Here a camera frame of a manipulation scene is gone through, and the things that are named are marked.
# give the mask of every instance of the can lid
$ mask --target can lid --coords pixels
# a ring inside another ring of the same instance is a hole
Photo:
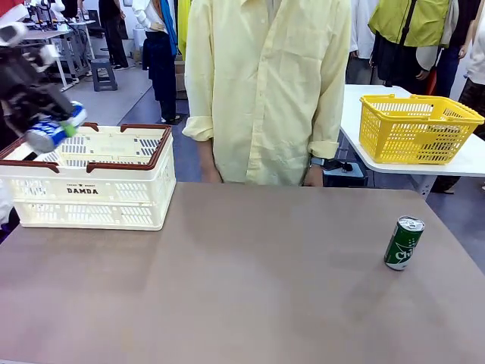
[[[418,218],[413,218],[411,216],[402,216],[398,220],[399,225],[401,225],[407,231],[423,231],[424,222]]]

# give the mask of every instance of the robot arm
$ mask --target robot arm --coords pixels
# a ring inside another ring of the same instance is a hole
[[[55,0],[55,3],[51,5],[51,10],[58,21],[64,21],[64,15],[62,14],[62,11],[66,10],[66,7],[64,6],[62,0]]]
[[[5,114],[2,122],[24,135],[32,126],[47,118],[50,123],[63,129],[63,135],[73,136],[80,124],[79,119],[75,126],[70,124],[76,112],[75,104],[55,85],[39,82],[39,73],[57,56],[55,47],[19,45],[27,33],[26,27],[22,23],[4,24],[4,19],[0,17],[0,102]],[[41,152],[50,152],[32,147]]]

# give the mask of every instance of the blue can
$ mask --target blue can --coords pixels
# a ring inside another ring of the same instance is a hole
[[[44,120],[25,133],[25,139],[37,153],[49,153],[67,139],[64,128],[51,120]]]
[[[86,119],[86,111],[77,102],[73,106],[73,114],[65,123],[78,128]],[[66,130],[51,118],[44,118],[25,133],[26,141],[39,154],[52,152],[68,137]]]

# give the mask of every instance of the person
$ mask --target person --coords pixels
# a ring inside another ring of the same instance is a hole
[[[449,44],[456,27],[458,0],[415,2],[409,32],[402,39],[410,10],[408,0],[379,1],[369,21],[376,35],[372,62],[386,85],[425,94],[426,79],[436,63],[438,47]]]
[[[459,16],[448,48],[442,50],[436,66],[436,96],[449,97],[455,82],[458,64],[468,53],[471,22],[477,15],[480,0],[458,0]]]
[[[322,186],[350,31],[349,0],[192,2],[183,134],[198,142],[203,181]]]
[[[178,50],[174,1],[133,0],[132,9],[146,30],[143,69],[149,69],[155,99],[160,102],[162,122],[175,125],[180,116],[176,113],[175,56]]]
[[[375,36],[369,29],[368,22],[378,2],[379,0],[352,0],[352,38],[346,83],[382,84],[369,62]]]
[[[485,118],[485,11],[481,0],[477,16],[470,26],[473,42],[471,59],[468,63],[468,79],[460,95],[459,102],[475,110]],[[485,140],[485,125],[479,125],[474,134]],[[459,177],[439,176],[431,189],[435,193],[453,193]]]
[[[105,29],[109,57],[115,70],[128,68],[120,32],[120,22],[124,18],[125,14],[121,10],[120,0],[99,0],[99,20]]]
[[[67,20],[77,16],[78,0],[61,0],[64,5],[64,10],[61,11],[64,18]]]

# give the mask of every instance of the white table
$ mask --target white table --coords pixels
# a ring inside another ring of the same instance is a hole
[[[363,95],[389,95],[409,97],[410,93],[401,87],[346,85],[341,130],[344,138],[338,158],[345,159],[349,144],[365,165],[380,173],[408,174],[416,190],[426,199],[437,176],[485,177],[485,142],[471,135],[456,157],[447,165],[399,165],[381,164],[372,160],[358,141],[361,123],[361,102]]]
[[[49,44],[52,44],[52,39],[57,38],[59,36],[63,36],[65,34],[70,33],[69,31],[62,31],[62,30],[29,30],[26,36],[23,38],[24,40],[45,40]],[[61,59],[57,57],[55,62],[58,66],[59,74],[61,75],[62,80],[62,89],[61,91],[65,91],[73,86],[73,84],[67,85],[66,77],[64,75],[64,70],[62,69]]]
[[[88,38],[88,44],[89,44],[89,50],[91,51],[91,57],[92,59],[96,59],[94,56],[94,51],[92,50],[92,43],[91,43],[91,37],[89,36],[89,29],[88,25],[95,23],[94,20],[87,20],[87,21],[78,21],[76,23],[69,23],[72,27],[83,27],[84,31],[86,32],[86,37]]]

